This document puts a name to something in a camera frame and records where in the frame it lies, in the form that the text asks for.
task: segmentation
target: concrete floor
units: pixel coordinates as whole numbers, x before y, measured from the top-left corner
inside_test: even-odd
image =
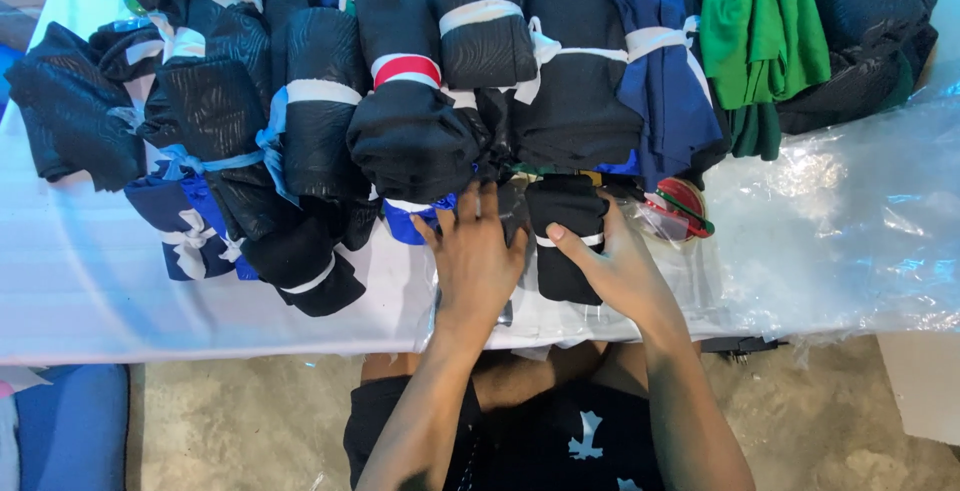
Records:
[[[361,359],[273,356],[137,366],[129,491],[349,489],[341,447]],[[761,491],[960,491],[943,444],[904,434],[876,338],[703,357]]]

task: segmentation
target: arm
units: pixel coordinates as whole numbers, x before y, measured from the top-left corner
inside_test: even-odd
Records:
[[[650,416],[657,464],[668,489],[756,489],[737,438],[717,407],[687,321],[642,238],[633,236],[614,197],[605,217],[605,251],[593,252],[553,224],[547,235],[580,266],[609,306],[640,329],[646,347]]]
[[[414,216],[437,260],[442,302],[423,358],[366,461],[357,491],[400,489],[411,480],[416,488],[443,487],[471,371],[523,272],[527,235],[518,230],[507,248],[496,184],[472,184],[459,199],[458,216],[437,210],[442,235]]]

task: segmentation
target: hand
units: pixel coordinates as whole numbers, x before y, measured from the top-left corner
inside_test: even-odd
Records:
[[[627,227],[617,199],[603,190],[597,190],[597,194],[609,202],[604,216],[603,254],[594,252],[579,236],[557,223],[546,227],[547,236],[580,267],[597,295],[642,331],[666,326],[671,335],[689,338],[687,322],[643,238],[634,236]]]
[[[457,213],[459,219],[451,210],[437,210],[442,235],[420,216],[410,217],[437,261],[442,292],[437,329],[453,329],[458,336],[477,338],[482,348],[523,273],[527,233],[518,228],[507,248],[496,183],[487,183],[482,189],[479,182],[471,183],[457,201]]]

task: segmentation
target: person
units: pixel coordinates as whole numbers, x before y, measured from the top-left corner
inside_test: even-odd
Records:
[[[351,487],[756,489],[664,277],[615,199],[598,193],[610,203],[603,254],[555,223],[547,234],[643,342],[554,347],[546,361],[480,369],[527,233],[508,248],[497,186],[474,183],[456,216],[437,210],[440,231],[414,216],[437,263],[435,328],[421,355],[367,358],[343,436]]]

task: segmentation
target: white print on shirt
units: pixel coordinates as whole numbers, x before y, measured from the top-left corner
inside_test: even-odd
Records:
[[[583,441],[579,442],[571,438],[567,446],[570,448],[570,457],[574,460],[585,460],[587,458],[600,459],[603,456],[603,448],[594,448],[594,433],[597,426],[603,421],[603,418],[594,414],[594,411],[581,412],[580,419],[583,423]]]
[[[620,491],[643,491],[632,479],[620,479],[618,477],[616,484],[620,487]]]

